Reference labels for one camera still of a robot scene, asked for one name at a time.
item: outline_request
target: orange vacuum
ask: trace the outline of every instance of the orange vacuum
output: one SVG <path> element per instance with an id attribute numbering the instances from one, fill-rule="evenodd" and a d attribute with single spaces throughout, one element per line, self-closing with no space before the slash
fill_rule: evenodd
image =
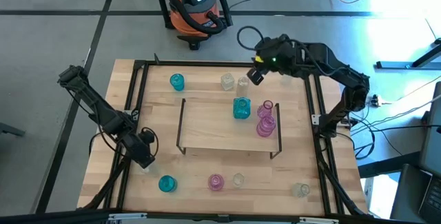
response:
<path id="1" fill-rule="evenodd" d="M 190 50 L 198 50 L 201 41 L 232 26 L 227 0 L 219 0 L 223 15 L 219 14 L 217 0 L 169 0 L 170 15 L 165 0 L 159 0 L 166 28 L 175 28 L 178 38 L 189 43 Z"/>

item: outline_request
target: wooden tabletop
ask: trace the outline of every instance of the wooden tabletop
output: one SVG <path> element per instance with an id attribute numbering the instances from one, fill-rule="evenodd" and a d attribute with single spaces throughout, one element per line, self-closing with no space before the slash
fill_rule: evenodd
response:
<path id="1" fill-rule="evenodd" d="M 117 110 L 122 110 L 134 60 L 116 60 L 107 89 L 106 100 Z M 186 155 L 176 147 L 178 122 L 182 98 L 190 108 L 205 105 L 225 108 L 232 115 L 231 107 L 236 91 L 224 91 L 221 87 L 221 76 L 230 72 L 237 79 L 244 76 L 247 68 L 191 67 L 191 66 L 150 66 L 147 75 L 143 107 L 139 121 L 139 129 L 144 126 L 152 128 L 159 137 L 159 152 L 156 161 L 148 173 L 132 162 L 124 201 L 124 210 L 140 212 L 181 212 L 181 213 L 215 213 L 215 214 L 272 214 L 272 215 L 324 215 L 318 169 L 310 126 L 310 116 L 302 79 L 280 76 L 270 73 L 260 86 L 250 85 L 248 97 L 254 110 L 264 100 L 280 104 L 280 128 L 282 131 L 283 151 L 274 159 L 269 152 L 243 151 L 244 145 L 237 150 L 220 150 L 205 148 L 187 148 Z M 175 91 L 170 85 L 170 76 L 181 73 L 185 77 L 185 89 Z M 338 84 L 330 78 L 321 77 L 325 106 L 330 111 L 340 100 Z M 314 82 L 312 81 L 314 105 L 318 110 Z M 209 131 L 199 134 L 202 139 L 183 142 L 201 143 L 210 137 L 215 140 L 216 148 L 223 138 L 231 140 L 234 135 L 242 133 L 226 132 L 225 115 L 214 115 L 208 122 L 201 123 L 198 119 L 207 119 L 203 112 L 187 111 L 183 119 L 183 127 L 193 129 L 205 126 Z M 339 132 L 349 134 L 346 130 Z M 250 142 L 247 137 L 251 133 L 238 138 Z M 258 151 L 276 149 L 273 139 L 258 141 L 262 147 Z M 332 139 L 334 156 L 338 168 L 341 185 L 351 199 L 363 211 L 367 211 L 365 198 L 360 184 L 360 175 L 353 153 L 351 141 L 337 136 Z M 101 140 L 96 138 L 92 154 L 85 173 L 83 187 L 78 206 L 84 206 L 99 191 L 107 180 L 111 169 L 113 151 Z M 237 189 L 232 179 L 236 173 L 245 176 L 244 185 Z M 173 193 L 164 193 L 158 188 L 158 180 L 164 175 L 173 176 L 178 181 L 178 188 Z M 220 174 L 225 179 L 224 188 L 219 192 L 211 191 L 207 180 L 211 174 Z M 295 183 L 306 183 L 310 193 L 305 198 L 292 196 L 291 187 Z M 112 206 L 116 205 L 119 182 L 116 183 Z M 328 182 L 331 209 L 336 212 L 334 195 Z"/>

